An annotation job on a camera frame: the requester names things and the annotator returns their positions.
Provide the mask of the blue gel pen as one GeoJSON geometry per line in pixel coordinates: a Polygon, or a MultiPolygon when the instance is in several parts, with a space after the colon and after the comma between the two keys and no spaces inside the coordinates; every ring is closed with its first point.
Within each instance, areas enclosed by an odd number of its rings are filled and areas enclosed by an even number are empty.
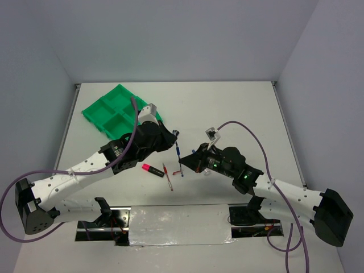
{"type": "MultiPolygon", "coordinates": [[[[177,131],[177,130],[173,130],[172,133],[175,135],[175,137],[178,137],[179,134],[180,134],[179,131],[177,131]]],[[[180,149],[179,149],[179,145],[178,145],[178,142],[177,141],[175,141],[175,146],[176,146],[177,158],[178,158],[178,160],[180,160],[180,149]]],[[[182,168],[181,163],[179,163],[179,168],[180,168],[180,175],[181,175],[181,177],[184,177],[183,168],[182,168]]]]}

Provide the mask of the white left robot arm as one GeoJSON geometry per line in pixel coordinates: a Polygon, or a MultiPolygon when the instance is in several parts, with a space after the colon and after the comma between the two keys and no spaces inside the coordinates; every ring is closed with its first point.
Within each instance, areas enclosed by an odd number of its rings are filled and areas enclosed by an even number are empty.
{"type": "Polygon", "coordinates": [[[43,180],[30,182],[23,178],[15,184],[15,205],[27,235],[45,231],[55,222],[73,221],[76,215],[99,227],[108,225],[111,212],[103,197],[88,197],[72,201],[70,195],[87,186],[135,167],[153,152],[170,149],[176,135],[162,121],[144,122],[135,133],[127,133],[102,146],[83,162],[53,174],[43,180]]]}

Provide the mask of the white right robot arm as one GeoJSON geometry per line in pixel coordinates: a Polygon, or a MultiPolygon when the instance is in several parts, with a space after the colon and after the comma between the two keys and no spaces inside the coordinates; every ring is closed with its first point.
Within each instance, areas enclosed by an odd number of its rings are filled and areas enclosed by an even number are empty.
{"type": "Polygon", "coordinates": [[[345,242],[353,212],[332,189],[313,191],[269,179],[266,173],[248,165],[235,147],[220,150],[203,143],[179,162],[196,173],[209,169],[231,178],[239,193],[252,196],[247,209],[252,222],[263,219],[299,221],[329,245],[341,247],[345,242]]]}

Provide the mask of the red gel pen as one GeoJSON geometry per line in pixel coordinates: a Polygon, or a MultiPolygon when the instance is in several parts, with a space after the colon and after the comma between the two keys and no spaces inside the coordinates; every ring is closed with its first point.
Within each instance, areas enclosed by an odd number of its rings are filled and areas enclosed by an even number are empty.
{"type": "Polygon", "coordinates": [[[166,165],[164,163],[162,163],[162,166],[163,166],[164,173],[165,173],[165,175],[167,177],[168,186],[169,186],[170,190],[173,191],[173,186],[172,186],[172,183],[171,183],[170,178],[169,178],[167,167],[166,167],[166,165]]]}

